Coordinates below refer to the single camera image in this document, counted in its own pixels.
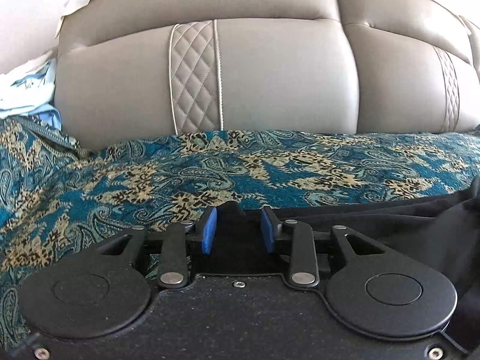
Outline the teal paisley sofa cover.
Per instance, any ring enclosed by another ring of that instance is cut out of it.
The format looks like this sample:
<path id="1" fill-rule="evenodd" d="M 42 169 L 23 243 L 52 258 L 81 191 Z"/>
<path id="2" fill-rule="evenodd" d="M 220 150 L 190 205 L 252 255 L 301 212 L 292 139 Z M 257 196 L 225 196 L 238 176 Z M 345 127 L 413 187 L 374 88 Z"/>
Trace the teal paisley sofa cover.
<path id="1" fill-rule="evenodd" d="M 1 122 L 1 347 L 28 334 L 32 272 L 134 224 L 156 231 L 209 206 L 387 203 L 451 194 L 479 175 L 479 131 L 322 135 L 224 131 L 100 151 L 33 118 Z"/>

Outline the light blue clothes pile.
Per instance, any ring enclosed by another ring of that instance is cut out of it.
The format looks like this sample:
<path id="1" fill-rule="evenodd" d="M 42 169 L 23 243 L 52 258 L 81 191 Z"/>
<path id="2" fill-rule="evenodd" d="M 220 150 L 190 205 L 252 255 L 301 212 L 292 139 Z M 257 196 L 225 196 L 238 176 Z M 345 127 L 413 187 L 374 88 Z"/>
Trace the light blue clothes pile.
<path id="1" fill-rule="evenodd" d="M 60 112 L 54 107 L 57 61 L 43 56 L 1 74 L 1 118 L 33 116 L 58 130 Z"/>

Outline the black pants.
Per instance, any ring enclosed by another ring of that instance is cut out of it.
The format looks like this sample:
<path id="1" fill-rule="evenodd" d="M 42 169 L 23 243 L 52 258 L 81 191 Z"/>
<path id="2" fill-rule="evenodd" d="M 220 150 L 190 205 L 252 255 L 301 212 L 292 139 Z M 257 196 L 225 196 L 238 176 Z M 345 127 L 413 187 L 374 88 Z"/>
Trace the black pants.
<path id="1" fill-rule="evenodd" d="M 479 325 L 479 180 L 452 194 L 391 202 L 276 209 L 319 232 L 344 224 L 443 273 L 459 294 L 455 317 Z"/>

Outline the beige leather sofa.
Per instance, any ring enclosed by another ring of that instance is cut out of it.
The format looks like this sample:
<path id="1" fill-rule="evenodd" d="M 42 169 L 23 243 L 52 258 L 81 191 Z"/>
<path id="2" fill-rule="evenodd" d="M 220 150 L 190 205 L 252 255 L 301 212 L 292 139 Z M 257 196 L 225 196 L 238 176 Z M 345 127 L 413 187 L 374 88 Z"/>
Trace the beige leather sofa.
<path id="1" fill-rule="evenodd" d="M 218 130 L 479 124 L 479 29 L 433 0 L 91 0 L 55 105 L 84 147 Z"/>

